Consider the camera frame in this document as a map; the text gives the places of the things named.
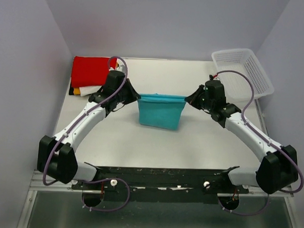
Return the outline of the teal t shirt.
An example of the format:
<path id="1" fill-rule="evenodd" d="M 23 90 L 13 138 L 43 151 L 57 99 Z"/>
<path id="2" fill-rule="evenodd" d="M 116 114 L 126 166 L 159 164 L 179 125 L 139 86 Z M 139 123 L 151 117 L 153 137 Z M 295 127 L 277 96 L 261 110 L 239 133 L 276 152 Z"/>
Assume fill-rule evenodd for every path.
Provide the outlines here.
<path id="1" fill-rule="evenodd" d="M 185 107 L 185 97 L 170 94 L 141 94 L 138 101 L 139 123 L 176 131 Z"/>

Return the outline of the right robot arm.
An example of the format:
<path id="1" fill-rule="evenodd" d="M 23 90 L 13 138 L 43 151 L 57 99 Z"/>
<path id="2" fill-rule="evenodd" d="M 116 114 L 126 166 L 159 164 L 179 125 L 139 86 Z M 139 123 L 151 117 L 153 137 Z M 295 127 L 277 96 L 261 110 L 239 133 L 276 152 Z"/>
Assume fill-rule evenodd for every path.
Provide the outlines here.
<path id="1" fill-rule="evenodd" d="M 227 169 L 227 176 L 220 179 L 220 189 L 230 193 L 238 186 L 259 187 L 267 194 L 296 182 L 299 178 L 297 152 L 291 146 L 282 146 L 253 125 L 240 108 L 227 102 L 224 85 L 209 80 L 185 97 L 190 106 L 207 111 L 220 126 L 237 136 L 257 157 L 258 167 L 240 166 Z"/>

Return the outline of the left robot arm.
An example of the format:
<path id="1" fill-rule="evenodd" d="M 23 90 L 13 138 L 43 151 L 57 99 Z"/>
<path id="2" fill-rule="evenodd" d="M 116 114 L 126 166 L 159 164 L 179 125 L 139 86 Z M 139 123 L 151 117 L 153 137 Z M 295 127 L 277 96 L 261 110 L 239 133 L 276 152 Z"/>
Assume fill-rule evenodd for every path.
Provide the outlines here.
<path id="1" fill-rule="evenodd" d="M 99 187 L 98 168 L 87 162 L 78 162 L 76 150 L 91 130 L 116 110 L 118 104 L 127 105 L 140 98 L 125 73 L 110 70 L 105 85 L 90 95 L 77 117 L 53 137 L 45 135 L 39 141 L 37 170 L 45 178 L 51 177 L 63 184 L 82 180 L 90 190 Z"/>

